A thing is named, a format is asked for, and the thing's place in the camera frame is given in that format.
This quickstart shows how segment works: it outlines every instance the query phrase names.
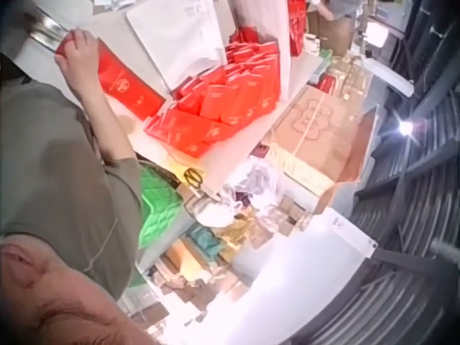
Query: table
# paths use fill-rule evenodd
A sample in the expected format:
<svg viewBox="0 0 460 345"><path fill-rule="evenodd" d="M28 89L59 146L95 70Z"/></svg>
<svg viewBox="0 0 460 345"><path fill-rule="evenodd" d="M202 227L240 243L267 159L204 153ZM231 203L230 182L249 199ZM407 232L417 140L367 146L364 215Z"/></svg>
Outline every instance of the table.
<svg viewBox="0 0 460 345"><path fill-rule="evenodd" d="M93 4L90 1L34 1L65 27L72 28L79 24L95 36L100 37L121 61L146 84L167 100L171 99L154 63L130 27L124 11L93 15ZM228 37L234 31L230 8L226 0L217 1L215 4L219 24L222 28L222 37ZM2 52L10 58L8 51ZM52 53L39 43L32 39L28 40L19 56L12 60L31 78L59 88L67 98L79 105L65 84ZM217 193L234 168L246 159L273 124L282 116L290 102L297 96L298 91L308 82L315 69L321 64L321 61L319 57L306 53L293 58L289 99L285 102L279 102L271 114L256 120L231 139L215 144L200 159L193 159L174 149L166 148L161 142L143 132L143 123L126 107L112 98L109 98L109 103L117 116L123 116L124 121L129 119L128 121L132 121L134 124L134 126L130 126L132 130L128 135L136 152L179 177L189 167L204 171L203 189L209 193Z"/></svg>

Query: person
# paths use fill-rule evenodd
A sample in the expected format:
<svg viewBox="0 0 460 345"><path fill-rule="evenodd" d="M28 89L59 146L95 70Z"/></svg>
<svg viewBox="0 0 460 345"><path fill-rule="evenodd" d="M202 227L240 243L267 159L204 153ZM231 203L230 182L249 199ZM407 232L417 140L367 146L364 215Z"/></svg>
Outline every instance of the person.
<svg viewBox="0 0 460 345"><path fill-rule="evenodd" d="M324 0L310 0L312 6L308 11L316 10L324 19L332 21L355 14L361 4L362 0L328 0L327 4Z"/></svg>
<svg viewBox="0 0 460 345"><path fill-rule="evenodd" d="M98 81L98 41L74 30L56 63L87 117L49 85L2 90L1 319L19 344L156 344L116 304L134 270L140 168Z"/></svg>

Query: light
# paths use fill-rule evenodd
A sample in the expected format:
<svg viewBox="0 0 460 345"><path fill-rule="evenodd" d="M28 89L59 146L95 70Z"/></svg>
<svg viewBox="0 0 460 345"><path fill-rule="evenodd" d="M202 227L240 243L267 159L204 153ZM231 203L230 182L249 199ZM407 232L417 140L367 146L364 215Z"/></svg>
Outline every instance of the light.
<svg viewBox="0 0 460 345"><path fill-rule="evenodd" d="M400 122L400 133L405 137L412 134L414 125L412 122L401 121Z"/></svg>
<svg viewBox="0 0 460 345"><path fill-rule="evenodd" d="M388 37L388 29L376 22L368 22L365 40L371 45L381 48Z"/></svg>

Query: hand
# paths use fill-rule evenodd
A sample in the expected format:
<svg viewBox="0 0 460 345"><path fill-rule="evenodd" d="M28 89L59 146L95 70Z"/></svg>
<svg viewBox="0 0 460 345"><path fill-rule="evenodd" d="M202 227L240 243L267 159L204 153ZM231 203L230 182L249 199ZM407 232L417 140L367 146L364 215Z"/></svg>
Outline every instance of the hand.
<svg viewBox="0 0 460 345"><path fill-rule="evenodd" d="M98 41L85 30L73 30L74 40L64 46L65 56L56 54L55 61L65 81L79 101L101 90L98 67Z"/></svg>

